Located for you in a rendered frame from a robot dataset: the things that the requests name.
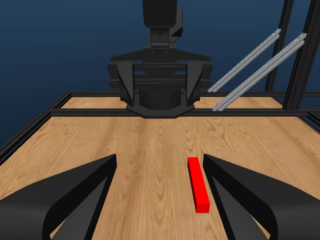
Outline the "thin red peg bar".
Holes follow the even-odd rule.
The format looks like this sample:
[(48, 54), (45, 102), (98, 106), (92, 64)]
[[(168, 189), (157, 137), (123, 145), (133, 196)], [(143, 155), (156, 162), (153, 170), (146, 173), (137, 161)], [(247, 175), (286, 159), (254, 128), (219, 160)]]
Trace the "thin red peg bar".
[(197, 214), (208, 214), (210, 211), (210, 201), (199, 159), (197, 157), (188, 157), (187, 167), (195, 212)]

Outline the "silver aluminium rail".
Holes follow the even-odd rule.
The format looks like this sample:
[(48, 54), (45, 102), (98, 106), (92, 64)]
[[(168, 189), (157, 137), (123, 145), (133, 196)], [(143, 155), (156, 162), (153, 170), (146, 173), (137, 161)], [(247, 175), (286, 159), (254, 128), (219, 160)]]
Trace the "silver aluminium rail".
[(250, 52), (244, 59), (242, 59), (236, 66), (234, 66), (228, 73), (226, 73), (220, 80), (218, 80), (207, 91), (209, 93), (215, 93), (222, 88), (228, 81), (236, 76), (241, 70), (243, 70), (249, 63), (257, 58), (262, 52), (264, 52), (270, 45), (279, 39), (281, 29), (278, 28), (267, 39), (265, 39), (259, 46), (257, 46), (252, 52)]
[(304, 45), (306, 37), (306, 33), (301, 33), (279, 53), (273, 56), (268, 62), (266, 62), (256, 72), (248, 77), (243, 83), (241, 83), (237, 88), (235, 88), (231, 93), (217, 103), (212, 110), (215, 112), (226, 109), (230, 104), (246, 93), (252, 86), (254, 86), (262, 78), (278, 67), (283, 61), (300, 49)]

